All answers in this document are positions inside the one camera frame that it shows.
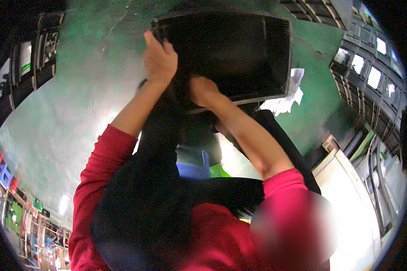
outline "concrete floor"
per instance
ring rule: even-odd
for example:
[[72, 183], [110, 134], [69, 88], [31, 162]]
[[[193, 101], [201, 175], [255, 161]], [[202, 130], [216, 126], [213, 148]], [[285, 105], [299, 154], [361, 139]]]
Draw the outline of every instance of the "concrete floor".
[[[327, 131], [343, 141], [353, 123], [347, 124], [339, 113], [344, 106], [329, 71], [343, 31], [297, 21], [278, 3], [227, 2], [293, 21], [292, 67], [305, 69], [300, 85], [304, 96], [300, 106], [294, 104], [291, 113], [280, 114], [277, 121], [299, 151], [307, 153]], [[19, 186], [44, 203], [53, 222], [71, 228], [72, 198], [94, 143], [133, 98], [145, 76], [142, 34], [154, 16], [176, 4], [160, 0], [68, 2], [56, 77], [29, 95], [0, 129], [4, 160], [19, 176]], [[256, 177], [244, 156], [230, 144], [223, 146], [222, 163], [229, 174]]]

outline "person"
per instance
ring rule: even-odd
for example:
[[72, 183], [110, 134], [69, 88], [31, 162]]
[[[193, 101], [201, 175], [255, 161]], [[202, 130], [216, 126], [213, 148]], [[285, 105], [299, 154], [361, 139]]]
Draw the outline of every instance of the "person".
[[[276, 134], [281, 129], [271, 112], [257, 112], [260, 124], [213, 81], [194, 76], [190, 100], [218, 117], [262, 180], [180, 178], [175, 149], [183, 114], [171, 84], [178, 56], [151, 31], [144, 37], [147, 80], [98, 137], [81, 173], [69, 241], [71, 269], [277, 270], [256, 252], [250, 225], [238, 217], [277, 191], [308, 189], [296, 166], [312, 175], [310, 169], [292, 142], [283, 140], [293, 160], [277, 142], [275, 137], [286, 134]], [[313, 176], [308, 182], [320, 193]]]

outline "hand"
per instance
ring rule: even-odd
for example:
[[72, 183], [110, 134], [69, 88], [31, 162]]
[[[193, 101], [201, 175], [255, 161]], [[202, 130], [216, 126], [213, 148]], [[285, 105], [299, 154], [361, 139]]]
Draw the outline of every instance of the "hand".
[[215, 94], [220, 94], [220, 92], [212, 80], [203, 76], [190, 79], [190, 100], [196, 105], [206, 107]]
[[147, 73], [147, 80], [167, 86], [177, 71], [178, 55], [167, 40], [163, 41], [163, 48], [151, 31], [146, 31], [144, 36], [146, 49], [143, 52], [143, 66]]

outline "black tray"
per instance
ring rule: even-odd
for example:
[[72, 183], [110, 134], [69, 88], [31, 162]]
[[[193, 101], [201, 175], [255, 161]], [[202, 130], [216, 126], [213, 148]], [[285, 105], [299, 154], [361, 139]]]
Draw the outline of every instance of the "black tray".
[[221, 9], [176, 11], [152, 20], [152, 31], [178, 53], [174, 82], [188, 113], [191, 74], [206, 76], [238, 105], [286, 96], [291, 69], [291, 22], [265, 13]]

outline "paper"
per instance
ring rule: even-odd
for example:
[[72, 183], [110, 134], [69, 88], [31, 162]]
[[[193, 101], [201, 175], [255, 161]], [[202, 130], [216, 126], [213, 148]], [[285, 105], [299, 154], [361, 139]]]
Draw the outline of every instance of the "paper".
[[295, 102], [300, 105], [303, 97], [303, 91], [300, 89], [299, 85], [302, 81], [303, 75], [305, 73], [304, 68], [292, 68], [291, 77], [289, 81], [289, 89], [285, 98], [266, 100], [260, 108], [262, 110], [268, 109], [273, 112], [275, 116], [280, 113], [291, 113], [291, 107]]

